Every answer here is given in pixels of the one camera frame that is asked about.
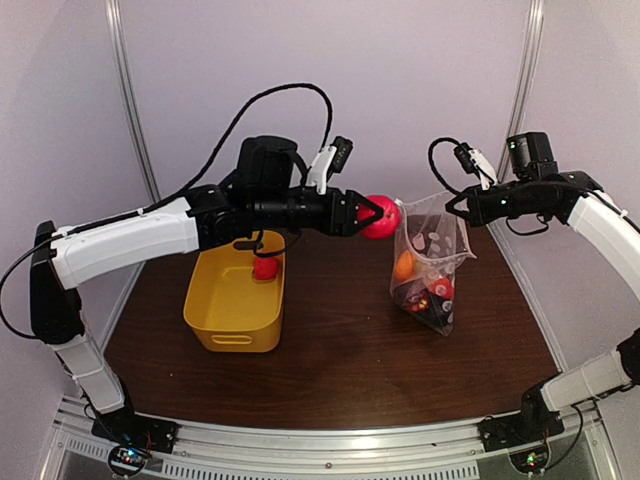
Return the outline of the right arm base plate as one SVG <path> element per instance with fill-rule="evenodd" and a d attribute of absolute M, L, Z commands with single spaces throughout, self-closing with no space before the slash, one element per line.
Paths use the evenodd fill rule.
<path fill-rule="evenodd" d="M 477 424 L 484 451 L 494 452 L 511 449 L 564 432 L 563 422 L 552 417 L 542 425 L 527 425 L 520 413 L 503 417 L 485 417 Z"/>

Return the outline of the orange toy orange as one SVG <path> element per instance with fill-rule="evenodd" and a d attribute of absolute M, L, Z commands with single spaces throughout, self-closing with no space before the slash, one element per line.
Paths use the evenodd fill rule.
<path fill-rule="evenodd" d="M 409 251 L 403 251 L 395 260 L 394 279 L 403 283 L 411 279 L 415 274 L 415 256 Z"/>

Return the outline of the red toy apple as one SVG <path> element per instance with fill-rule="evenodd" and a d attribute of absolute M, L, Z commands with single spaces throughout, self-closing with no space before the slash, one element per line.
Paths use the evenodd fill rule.
<path fill-rule="evenodd" d="M 276 258 L 255 257 L 253 259 L 253 278 L 259 282 L 274 280 L 279 273 L 280 264 Z"/>
<path fill-rule="evenodd" d="M 383 240 L 391 237 L 402 220 L 402 213 L 398 205 L 384 195 L 369 195 L 368 200 L 384 210 L 381 219 L 364 228 L 360 235 L 369 240 Z"/>

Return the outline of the clear zip top bag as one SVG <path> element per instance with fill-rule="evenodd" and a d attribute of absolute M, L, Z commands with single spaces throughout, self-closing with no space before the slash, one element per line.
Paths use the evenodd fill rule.
<path fill-rule="evenodd" d="M 428 286 L 442 277 L 449 278 L 454 283 L 456 291 L 457 268 L 466 259 L 474 256 L 464 221 L 445 209 L 446 202 L 452 198 L 452 194 L 441 192 L 416 202 L 396 202 L 402 213 L 402 220 L 395 231 L 394 262 L 389 291 L 393 303 L 423 325 L 425 312 L 412 314 L 406 311 L 406 299 L 423 290 L 429 292 L 430 301 L 440 298 L 433 295 Z M 394 279 L 394 264 L 396 258 L 405 250 L 409 250 L 415 256 L 415 274 L 408 281 L 399 283 Z"/>

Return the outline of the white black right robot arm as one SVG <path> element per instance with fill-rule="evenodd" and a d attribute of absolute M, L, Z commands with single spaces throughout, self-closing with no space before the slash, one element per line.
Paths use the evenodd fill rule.
<path fill-rule="evenodd" d="M 582 171 L 562 172 L 544 132 L 511 136 L 506 141 L 514 180 L 501 183 L 482 152 L 455 141 L 463 170 L 478 178 L 475 186 L 454 190 L 447 212 L 473 227 L 496 220 L 534 215 L 542 223 L 557 219 L 586 239 L 632 292 L 639 291 L 639 228 L 603 188 Z M 524 394 L 512 430 L 519 440 L 535 440 L 565 407 L 639 383 L 639 335 L 633 333 L 612 351 L 586 361 Z"/>

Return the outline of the dark red toy fruit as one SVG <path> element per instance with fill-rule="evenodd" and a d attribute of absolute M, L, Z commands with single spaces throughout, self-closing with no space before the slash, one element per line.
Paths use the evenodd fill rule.
<path fill-rule="evenodd" d="M 430 294 L 423 290 L 408 297 L 404 303 L 404 309 L 412 314 L 421 314 L 429 309 Z"/>

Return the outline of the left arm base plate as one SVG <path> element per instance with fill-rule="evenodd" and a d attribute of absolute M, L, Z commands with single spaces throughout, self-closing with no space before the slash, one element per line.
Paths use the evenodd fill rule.
<path fill-rule="evenodd" d="M 174 421 L 148 417 L 125 408 L 95 415 L 91 433 L 99 438 L 139 450 L 170 454 L 178 425 Z"/>

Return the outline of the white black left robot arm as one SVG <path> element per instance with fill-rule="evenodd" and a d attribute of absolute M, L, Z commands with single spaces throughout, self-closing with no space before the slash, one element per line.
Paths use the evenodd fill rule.
<path fill-rule="evenodd" d="M 328 184 L 352 148 L 350 140 L 336 137 L 306 165 L 294 141 L 250 137 L 241 144 L 236 168 L 218 185 L 187 187 L 156 205 L 85 225 L 41 223 L 32 249 L 21 257 L 31 262 L 27 339 L 54 350 L 105 431 L 123 444 L 137 442 L 142 418 L 90 336 L 78 286 L 123 267 L 208 251 L 267 229 L 339 237 L 363 231 L 383 218 L 383 208 Z"/>

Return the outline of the purple toy eggplant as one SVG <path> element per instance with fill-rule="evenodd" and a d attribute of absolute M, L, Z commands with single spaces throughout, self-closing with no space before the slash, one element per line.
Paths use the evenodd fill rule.
<path fill-rule="evenodd" d="M 423 323 L 441 335 L 448 336 L 453 330 L 453 313 L 452 300 L 433 298 L 423 315 Z"/>

